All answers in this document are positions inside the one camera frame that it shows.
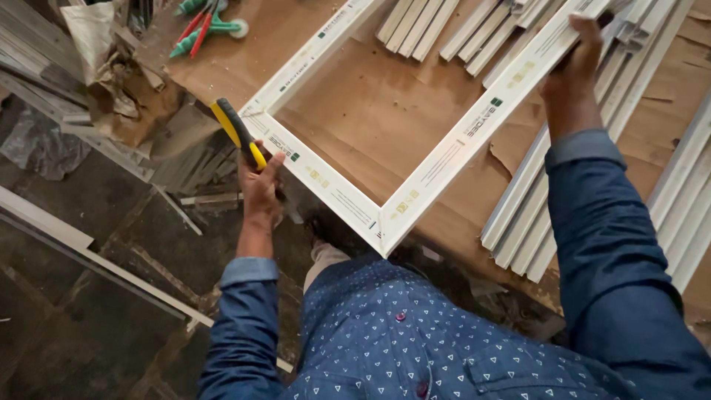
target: hand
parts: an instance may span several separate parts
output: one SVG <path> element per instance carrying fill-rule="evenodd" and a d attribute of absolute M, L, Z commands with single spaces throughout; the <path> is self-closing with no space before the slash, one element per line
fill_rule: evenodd
<path fill-rule="evenodd" d="M 604 129 L 595 99 L 595 71 L 602 52 L 600 27 L 593 19 L 571 15 L 570 25 L 580 33 L 580 45 L 563 70 L 551 73 L 540 94 L 554 142 L 586 129 Z"/>
<path fill-rule="evenodd" d="M 255 144 L 262 148 L 261 140 L 255 141 Z M 276 153 L 261 173 L 250 166 L 241 153 L 238 157 L 240 188 L 244 195 L 245 225 L 271 231 L 272 225 L 282 213 L 282 205 L 276 197 L 277 172 L 283 165 L 286 155 L 282 152 Z"/>

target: wooden table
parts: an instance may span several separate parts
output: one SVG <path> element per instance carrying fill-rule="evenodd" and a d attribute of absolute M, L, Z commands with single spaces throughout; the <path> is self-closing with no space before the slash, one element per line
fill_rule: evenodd
<path fill-rule="evenodd" d="M 221 17 L 247 20 L 247 38 L 211 36 L 196 59 L 169 60 L 172 42 L 186 25 L 184 18 L 172 15 L 173 2 L 154 19 L 137 49 L 138 58 L 204 103 L 226 97 L 239 108 L 344 2 L 243 0 Z M 481 78 L 472 79 L 461 62 L 445 63 L 437 55 L 479 2 L 460 2 L 422 64 L 395 56 L 375 39 L 373 32 L 388 12 L 384 7 L 275 117 L 382 205 L 484 92 Z M 694 10 L 711 15 L 704 0 Z M 711 28 L 687 18 L 619 140 L 629 179 L 643 199 L 711 85 L 709 46 Z M 496 266 L 479 241 L 544 120 L 542 101 L 534 93 L 499 130 L 491 150 L 475 159 L 427 212 L 414 234 L 467 271 L 521 290 L 562 313 L 555 260 L 536 285 Z M 707 256 L 700 268 L 709 264 Z"/>

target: shirt button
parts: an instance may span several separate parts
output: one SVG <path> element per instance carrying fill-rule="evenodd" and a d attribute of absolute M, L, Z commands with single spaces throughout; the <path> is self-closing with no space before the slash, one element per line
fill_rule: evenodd
<path fill-rule="evenodd" d="M 417 397 L 424 398 L 427 395 L 427 382 L 420 382 L 417 384 Z"/>

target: shirt cuff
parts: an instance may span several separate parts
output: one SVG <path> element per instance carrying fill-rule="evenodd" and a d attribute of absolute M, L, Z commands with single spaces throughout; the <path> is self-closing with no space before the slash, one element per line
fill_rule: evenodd
<path fill-rule="evenodd" d="M 227 264 L 222 279 L 220 279 L 220 288 L 226 288 L 235 283 L 277 279 L 279 279 L 279 269 L 274 260 L 260 257 L 240 257 Z"/>
<path fill-rule="evenodd" d="M 582 130 L 558 139 L 545 155 L 545 171 L 550 171 L 567 162 L 579 159 L 607 159 L 627 169 L 624 157 L 610 140 L 606 130 Z"/>

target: yellow handled tool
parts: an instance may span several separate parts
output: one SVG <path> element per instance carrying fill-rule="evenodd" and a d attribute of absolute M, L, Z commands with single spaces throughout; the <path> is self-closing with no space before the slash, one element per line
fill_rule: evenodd
<path fill-rule="evenodd" d="M 230 135 L 230 139 L 242 150 L 249 162 L 257 171 L 262 171 L 267 166 L 267 160 L 252 139 L 242 118 L 237 115 L 237 111 L 232 108 L 226 98 L 219 98 L 210 105 L 210 109 L 220 121 L 223 129 Z"/>

